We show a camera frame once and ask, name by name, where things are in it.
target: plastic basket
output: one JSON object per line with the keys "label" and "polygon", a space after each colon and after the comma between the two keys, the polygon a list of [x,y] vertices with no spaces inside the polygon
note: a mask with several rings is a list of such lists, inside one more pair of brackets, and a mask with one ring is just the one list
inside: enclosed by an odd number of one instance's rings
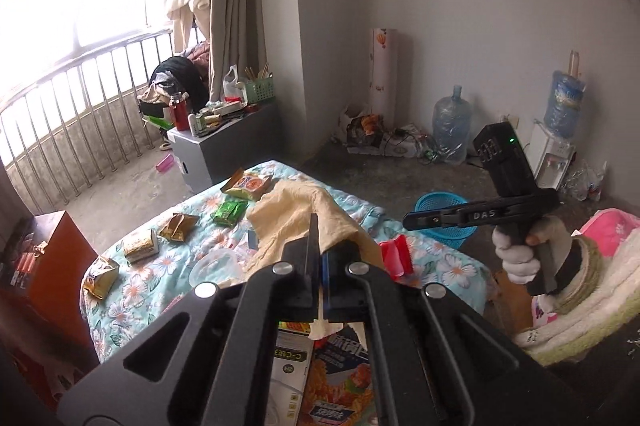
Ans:
{"label": "plastic basket", "polygon": [[[464,204],[465,202],[467,202],[467,200],[464,197],[456,195],[455,193],[434,191],[418,199],[418,202],[415,204],[415,211],[439,210]],[[478,228],[457,228],[453,226],[450,228],[421,229],[420,232],[453,249],[460,249],[464,241],[476,232],[476,229]]]}
{"label": "plastic basket", "polygon": [[245,81],[246,102],[257,103],[268,100],[275,96],[273,92],[273,77],[264,80]]}

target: wallpaper roll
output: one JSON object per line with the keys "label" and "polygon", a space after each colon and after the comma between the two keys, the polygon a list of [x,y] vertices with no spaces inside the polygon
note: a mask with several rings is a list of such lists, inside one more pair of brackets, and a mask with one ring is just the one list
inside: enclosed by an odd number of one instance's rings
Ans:
{"label": "wallpaper roll", "polygon": [[394,128],[398,80],[398,30],[372,29],[370,48],[369,107],[381,114],[386,129]]}

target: green snack package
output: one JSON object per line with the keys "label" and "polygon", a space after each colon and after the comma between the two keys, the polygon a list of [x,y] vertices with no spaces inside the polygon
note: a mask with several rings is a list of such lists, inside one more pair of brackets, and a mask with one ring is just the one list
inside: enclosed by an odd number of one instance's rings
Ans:
{"label": "green snack package", "polygon": [[213,213],[213,221],[216,224],[229,226],[231,228],[242,218],[242,215],[248,205],[248,201],[234,201],[227,199],[220,204],[218,209],[216,209],[216,212]]}

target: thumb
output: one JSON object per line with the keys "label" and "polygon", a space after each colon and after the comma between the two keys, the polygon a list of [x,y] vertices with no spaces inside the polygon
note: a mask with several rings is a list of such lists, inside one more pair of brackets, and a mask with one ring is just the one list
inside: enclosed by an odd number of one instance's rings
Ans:
{"label": "thumb", "polygon": [[566,233],[564,223],[555,215],[548,215],[531,226],[526,242],[529,246],[537,246],[548,242],[559,233]]}

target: white glove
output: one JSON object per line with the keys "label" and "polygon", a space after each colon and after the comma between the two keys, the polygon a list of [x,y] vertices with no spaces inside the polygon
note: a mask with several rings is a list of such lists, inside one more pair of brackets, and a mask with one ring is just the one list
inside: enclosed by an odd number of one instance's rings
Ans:
{"label": "white glove", "polygon": [[494,228],[492,240],[495,254],[502,259],[502,268],[514,283],[525,284],[532,281],[540,270],[540,261],[533,257],[531,246],[548,242],[557,273],[571,251],[572,237],[562,220],[548,215],[533,224],[526,239],[526,246],[512,246],[511,239]]}

